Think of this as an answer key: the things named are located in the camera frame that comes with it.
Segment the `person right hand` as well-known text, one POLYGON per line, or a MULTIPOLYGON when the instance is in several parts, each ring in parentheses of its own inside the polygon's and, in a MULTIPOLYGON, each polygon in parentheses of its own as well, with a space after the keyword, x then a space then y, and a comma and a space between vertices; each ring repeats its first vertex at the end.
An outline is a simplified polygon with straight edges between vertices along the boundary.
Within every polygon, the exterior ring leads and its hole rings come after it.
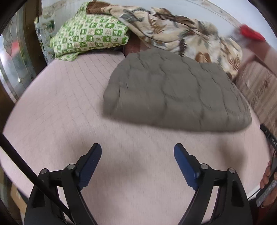
MULTIPOLYGON (((268 183, 271 176, 271 161, 269 161, 268 166, 263 174, 263 177, 260 182, 260 188, 263 189, 268 183)), ((277 196, 277 189, 276 187, 273 191, 267 196, 267 198, 262 203, 262 208, 266 208, 274 203, 277 196)))

